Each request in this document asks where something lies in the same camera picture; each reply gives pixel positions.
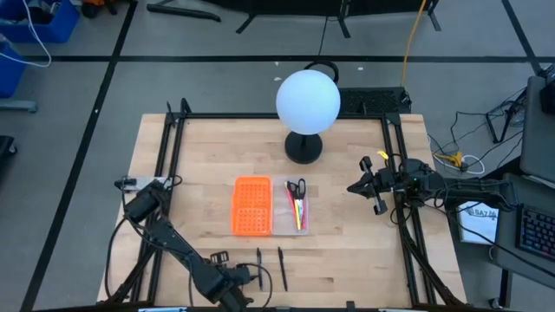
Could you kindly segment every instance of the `lamp base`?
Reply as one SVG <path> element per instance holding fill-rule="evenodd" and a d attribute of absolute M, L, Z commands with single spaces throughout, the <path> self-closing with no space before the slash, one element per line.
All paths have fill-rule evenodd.
<path fill-rule="evenodd" d="M 318 134 L 302 135 L 291 132 L 285 139 L 285 153 L 293 162 L 309 164 L 320 157 L 322 139 Z"/>

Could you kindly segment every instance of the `wooden table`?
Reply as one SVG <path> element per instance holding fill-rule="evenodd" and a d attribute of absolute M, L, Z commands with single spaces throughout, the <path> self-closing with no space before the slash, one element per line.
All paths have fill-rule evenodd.
<path fill-rule="evenodd" d="M 164 119 L 163 114 L 143 115 L 130 176 L 153 175 Z M 408 156 L 432 166 L 422 116 L 402 115 L 402 128 Z M 393 127 L 390 132 L 396 150 Z M 175 187 L 170 210 L 175 228 L 203 257 L 228 250 L 233 263 L 255 263 L 259 247 L 263 266 L 270 271 L 274 284 L 270 306 L 337 308 L 345 307 L 346 301 L 355 301 L 358 308 L 410 307 L 399 231 L 389 221 L 389 212 L 376 216 L 372 200 L 345 190 L 361 177 L 358 161 L 362 156 L 370 156 L 374 171 L 384 166 L 376 153 L 384 149 L 380 122 L 337 120 L 321 133 L 323 153 L 310 165 L 297 165 L 287 159 L 284 153 L 287 133 L 279 120 L 186 120 L 177 170 L 183 184 Z M 166 166 L 170 154 L 168 151 Z M 235 178 L 284 174 L 300 175 L 309 181 L 310 234 L 234 237 L 230 209 Z M 389 209 L 393 209 L 390 194 L 383 197 Z M 453 293 L 465 301 L 445 216 L 430 208 L 421 208 L 420 212 L 430 264 Z M 124 224 L 112 252 L 109 278 L 112 291 L 133 268 L 139 246 L 140 238 Z M 278 246 L 284 250 L 289 292 L 284 291 L 282 283 Z M 421 273 L 414 263 L 421 302 L 425 302 Z M 147 269 L 142 298 L 146 297 L 149 277 Z M 187 270 L 166 253 L 156 304 L 188 305 L 187 283 Z M 255 281 L 245 286 L 245 295 L 254 298 L 252 306 L 256 307 L 264 303 L 268 290 L 265 278 L 263 291 Z M 105 297 L 101 288 L 99 300 Z M 196 290 L 193 298 L 195 306 L 211 305 Z"/>

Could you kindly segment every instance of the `orange tray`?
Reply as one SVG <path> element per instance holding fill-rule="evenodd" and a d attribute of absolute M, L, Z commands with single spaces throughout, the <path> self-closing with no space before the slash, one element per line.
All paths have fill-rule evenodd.
<path fill-rule="evenodd" d="M 271 179 L 239 177 L 232 203 L 232 232 L 239 236 L 271 234 Z"/>

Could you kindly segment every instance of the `keyboard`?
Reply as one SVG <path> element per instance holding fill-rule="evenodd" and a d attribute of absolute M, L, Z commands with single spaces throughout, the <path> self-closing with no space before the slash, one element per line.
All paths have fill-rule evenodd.
<path fill-rule="evenodd" d="M 519 210 L 517 247 L 555 261 L 555 214 L 526 206 Z"/>
<path fill-rule="evenodd" d="M 342 114 L 410 113 L 403 88 L 340 88 Z"/>

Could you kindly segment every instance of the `blue container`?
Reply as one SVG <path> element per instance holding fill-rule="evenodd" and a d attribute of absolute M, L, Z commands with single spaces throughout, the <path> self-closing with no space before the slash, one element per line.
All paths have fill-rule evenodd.
<path fill-rule="evenodd" d="M 6 41 L 0 41 L 0 52 L 18 60 L 22 59 Z M 24 69 L 25 64 L 14 62 L 0 55 L 0 98 L 9 98 L 16 92 Z"/>
<path fill-rule="evenodd" d="M 45 3 L 52 4 L 61 2 L 57 12 L 48 25 L 34 24 L 35 31 L 42 42 L 66 42 L 71 36 L 77 21 L 79 12 L 69 0 L 43 0 Z M 0 0 L 0 18 L 13 20 L 18 16 L 27 16 L 23 0 Z M 34 42 L 35 37 L 29 30 L 27 23 L 21 25 L 0 24 L 0 34 L 3 34 L 11 42 Z"/>

